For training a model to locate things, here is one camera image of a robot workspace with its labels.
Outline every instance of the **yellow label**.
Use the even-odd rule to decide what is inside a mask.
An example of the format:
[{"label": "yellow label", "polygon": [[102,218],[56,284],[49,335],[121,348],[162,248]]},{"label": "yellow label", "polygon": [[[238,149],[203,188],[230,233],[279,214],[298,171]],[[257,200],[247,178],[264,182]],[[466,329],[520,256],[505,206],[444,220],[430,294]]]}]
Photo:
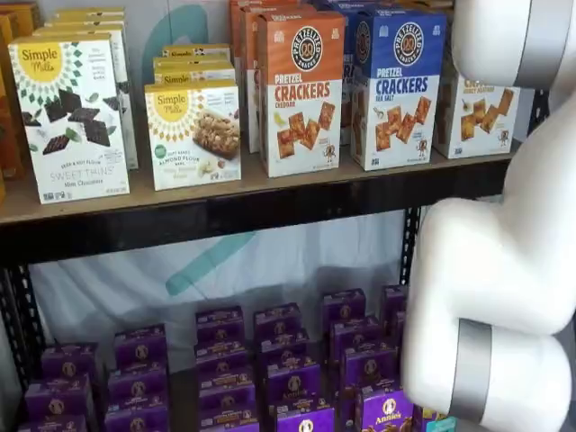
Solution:
[{"label": "yellow label", "polygon": [[57,43],[27,44],[19,47],[18,60],[26,75],[41,83],[54,81],[62,70],[62,51]]}]

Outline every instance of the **pretzelized logo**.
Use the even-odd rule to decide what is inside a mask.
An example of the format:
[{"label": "pretzelized logo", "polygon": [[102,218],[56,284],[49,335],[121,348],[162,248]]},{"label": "pretzelized logo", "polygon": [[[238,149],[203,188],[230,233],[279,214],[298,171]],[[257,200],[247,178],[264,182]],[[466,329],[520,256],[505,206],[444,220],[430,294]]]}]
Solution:
[{"label": "pretzelized logo", "polygon": [[303,71],[310,72],[322,58],[322,38],[320,33],[310,26],[298,30],[292,41],[292,60]]},{"label": "pretzelized logo", "polygon": [[411,66],[422,55],[424,33],[415,22],[406,22],[394,38],[394,56],[403,66]]}]

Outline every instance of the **granola bar image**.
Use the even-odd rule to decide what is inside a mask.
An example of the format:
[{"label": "granola bar image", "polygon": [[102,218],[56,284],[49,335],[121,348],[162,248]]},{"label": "granola bar image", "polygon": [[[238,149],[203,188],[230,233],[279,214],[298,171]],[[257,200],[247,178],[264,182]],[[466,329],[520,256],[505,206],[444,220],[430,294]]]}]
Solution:
[{"label": "granola bar image", "polygon": [[318,118],[318,123],[324,131],[330,130],[330,125],[332,124],[332,118],[334,117],[334,111],[336,106],[332,103],[325,102],[322,104],[320,109],[320,117]]},{"label": "granola bar image", "polygon": [[295,115],[288,117],[290,123],[290,130],[294,140],[304,140],[306,133],[306,124],[304,123],[304,114],[297,112]]},{"label": "granola bar image", "polygon": [[196,119],[195,126],[194,141],[203,149],[228,160],[238,154],[240,127],[234,121],[204,111]]}]

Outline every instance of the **blue pretzel crackers box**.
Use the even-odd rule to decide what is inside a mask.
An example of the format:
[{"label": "blue pretzel crackers box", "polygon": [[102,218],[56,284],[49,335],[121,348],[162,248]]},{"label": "blue pretzel crackers box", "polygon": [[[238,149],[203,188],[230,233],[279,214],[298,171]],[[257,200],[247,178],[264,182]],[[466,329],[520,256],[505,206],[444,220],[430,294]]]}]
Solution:
[{"label": "blue pretzel crackers box", "polygon": [[446,16],[375,7],[355,22],[352,157],[366,171],[427,163]]}]

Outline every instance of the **orange pretzel crackers box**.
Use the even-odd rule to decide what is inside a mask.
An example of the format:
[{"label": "orange pretzel crackers box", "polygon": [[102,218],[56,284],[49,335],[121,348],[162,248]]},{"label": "orange pretzel crackers box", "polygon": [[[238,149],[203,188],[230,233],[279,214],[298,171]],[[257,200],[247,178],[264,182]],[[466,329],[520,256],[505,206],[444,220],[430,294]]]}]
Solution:
[{"label": "orange pretzel crackers box", "polygon": [[339,13],[260,16],[261,157],[268,176],[338,167],[343,53]]},{"label": "orange pretzel crackers box", "polygon": [[247,107],[240,119],[242,130],[247,134],[247,142],[250,153],[260,151],[260,130],[259,130],[259,104],[260,104],[260,79],[258,69],[258,16],[268,12],[282,11],[309,11],[315,12],[311,4],[302,5],[273,5],[273,6],[251,6],[243,7],[240,10],[240,44],[241,53],[241,87],[243,87],[244,106]]}]

